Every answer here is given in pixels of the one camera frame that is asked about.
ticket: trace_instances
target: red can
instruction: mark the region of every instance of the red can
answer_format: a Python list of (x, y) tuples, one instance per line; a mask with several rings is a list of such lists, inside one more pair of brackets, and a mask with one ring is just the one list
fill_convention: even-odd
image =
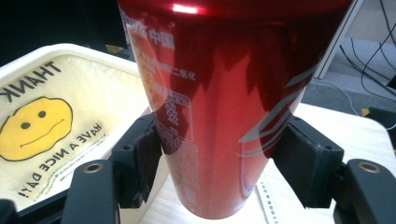
[(350, 2), (119, 0), (178, 197), (196, 216), (243, 206)]

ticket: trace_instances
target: smiley face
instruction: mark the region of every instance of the smiley face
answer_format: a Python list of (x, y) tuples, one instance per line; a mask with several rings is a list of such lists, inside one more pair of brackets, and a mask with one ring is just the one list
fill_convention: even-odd
[(22, 161), (51, 149), (66, 137), (73, 113), (62, 99), (41, 97), (17, 109), (0, 130), (0, 156)]

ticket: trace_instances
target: white surface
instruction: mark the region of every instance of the white surface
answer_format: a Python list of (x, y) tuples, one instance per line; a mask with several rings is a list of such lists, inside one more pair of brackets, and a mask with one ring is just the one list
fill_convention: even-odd
[[(396, 160), (388, 133), (377, 122), (304, 104), (298, 106), (295, 116), (304, 119), (342, 147), (346, 152), (344, 161), (353, 158), (375, 161), (396, 175)], [(333, 204), (331, 209), (303, 209), (272, 161), (265, 168), (264, 174), (276, 203), (280, 223), (333, 223)], [(196, 217), (183, 207), (177, 198), (170, 176), (140, 221), (142, 224), (266, 222), (257, 189), (235, 215), (222, 220), (206, 220)]]

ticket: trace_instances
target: gray floor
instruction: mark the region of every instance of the gray floor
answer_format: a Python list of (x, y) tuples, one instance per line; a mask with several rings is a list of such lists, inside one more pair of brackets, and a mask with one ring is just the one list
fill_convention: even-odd
[[(351, 61), (362, 70), (377, 51), (379, 43), (353, 39), (352, 45), (351, 39), (345, 38), (342, 47)], [(352, 47), (361, 62), (354, 55)], [(386, 86), (396, 75), (396, 68), (394, 68), (396, 66), (396, 47), (387, 43), (382, 46), (382, 49), (384, 53), (380, 50), (369, 62), (365, 72)], [(384, 87), (374, 83), (367, 76), (363, 77), (362, 82), (365, 89), (361, 84), (361, 72), (351, 66), (340, 48), (337, 50), (326, 76), (323, 79), (313, 79), (308, 85), (303, 103), (359, 116), (361, 116), (363, 108), (369, 107), (396, 112), (396, 90), (391, 88), (385, 90)]]

